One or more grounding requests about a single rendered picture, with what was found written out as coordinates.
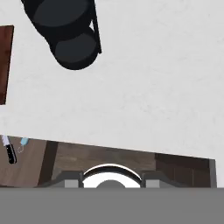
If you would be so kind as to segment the white round bowl black rim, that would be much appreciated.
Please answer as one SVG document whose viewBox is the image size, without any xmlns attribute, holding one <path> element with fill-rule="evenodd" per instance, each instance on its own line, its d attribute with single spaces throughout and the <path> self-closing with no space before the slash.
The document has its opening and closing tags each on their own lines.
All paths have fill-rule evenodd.
<svg viewBox="0 0 224 224">
<path fill-rule="evenodd" d="M 135 171 L 120 164 L 98 164 L 83 174 L 85 188 L 97 188 L 107 181 L 115 181 L 124 188 L 140 188 L 142 178 Z"/>
</svg>

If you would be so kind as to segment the black handled kitchen knife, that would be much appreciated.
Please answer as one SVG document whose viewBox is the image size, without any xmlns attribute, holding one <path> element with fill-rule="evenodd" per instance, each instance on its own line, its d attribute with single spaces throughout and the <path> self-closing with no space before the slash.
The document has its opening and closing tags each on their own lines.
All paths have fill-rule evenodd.
<svg viewBox="0 0 224 224">
<path fill-rule="evenodd" d="M 9 163 L 11 165 L 15 164 L 17 162 L 17 156 L 14 151 L 13 145 L 10 142 L 10 139 L 8 136 L 1 135 L 3 146 L 6 148 Z"/>
</svg>

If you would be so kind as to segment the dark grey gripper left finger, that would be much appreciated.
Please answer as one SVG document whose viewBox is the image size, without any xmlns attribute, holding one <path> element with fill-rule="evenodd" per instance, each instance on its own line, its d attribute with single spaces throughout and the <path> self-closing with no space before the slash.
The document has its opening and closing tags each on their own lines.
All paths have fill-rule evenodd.
<svg viewBox="0 0 224 224">
<path fill-rule="evenodd" d="M 83 172 L 82 171 L 63 171 L 55 179 L 52 179 L 38 188 L 44 187 L 62 187 L 62 188 L 83 188 Z"/>
</svg>

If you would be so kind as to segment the light blue peeler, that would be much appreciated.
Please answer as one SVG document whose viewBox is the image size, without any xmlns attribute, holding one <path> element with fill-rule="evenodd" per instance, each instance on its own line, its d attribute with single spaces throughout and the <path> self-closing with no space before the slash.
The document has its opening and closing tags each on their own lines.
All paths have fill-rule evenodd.
<svg viewBox="0 0 224 224">
<path fill-rule="evenodd" d="M 24 151 L 24 147 L 28 144 L 29 139 L 27 137 L 23 137 L 20 141 L 20 146 L 17 148 L 17 152 L 21 153 Z"/>
</svg>

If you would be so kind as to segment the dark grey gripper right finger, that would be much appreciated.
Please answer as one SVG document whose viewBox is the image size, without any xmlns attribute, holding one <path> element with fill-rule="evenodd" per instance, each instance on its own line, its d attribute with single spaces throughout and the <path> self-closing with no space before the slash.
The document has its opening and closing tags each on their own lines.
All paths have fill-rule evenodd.
<svg viewBox="0 0 224 224">
<path fill-rule="evenodd" d="M 141 180 L 142 188 L 186 187 L 175 180 L 170 180 L 161 171 L 143 171 Z"/>
</svg>

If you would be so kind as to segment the dark brown wooden panel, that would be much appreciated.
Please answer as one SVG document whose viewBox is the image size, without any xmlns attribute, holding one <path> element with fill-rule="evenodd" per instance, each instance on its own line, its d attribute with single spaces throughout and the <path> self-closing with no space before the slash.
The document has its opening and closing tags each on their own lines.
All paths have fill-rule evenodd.
<svg viewBox="0 0 224 224">
<path fill-rule="evenodd" d="M 6 103 L 13 33 L 13 25 L 0 25 L 0 105 Z"/>
</svg>

